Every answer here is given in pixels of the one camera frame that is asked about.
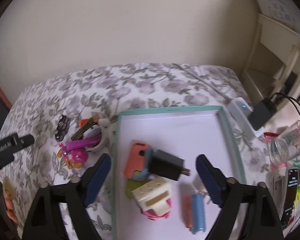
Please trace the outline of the person's hand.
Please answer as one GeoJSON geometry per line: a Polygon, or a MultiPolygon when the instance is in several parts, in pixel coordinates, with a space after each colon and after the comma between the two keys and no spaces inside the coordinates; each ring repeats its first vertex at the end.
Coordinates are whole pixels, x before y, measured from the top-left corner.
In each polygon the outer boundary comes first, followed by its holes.
{"type": "Polygon", "coordinates": [[[8,215],[8,218],[12,221],[12,223],[15,226],[17,226],[18,219],[15,214],[15,208],[13,204],[13,200],[16,197],[16,190],[10,178],[8,177],[4,178],[2,182],[2,190],[3,190],[4,201],[6,205],[6,213],[8,215]]]}

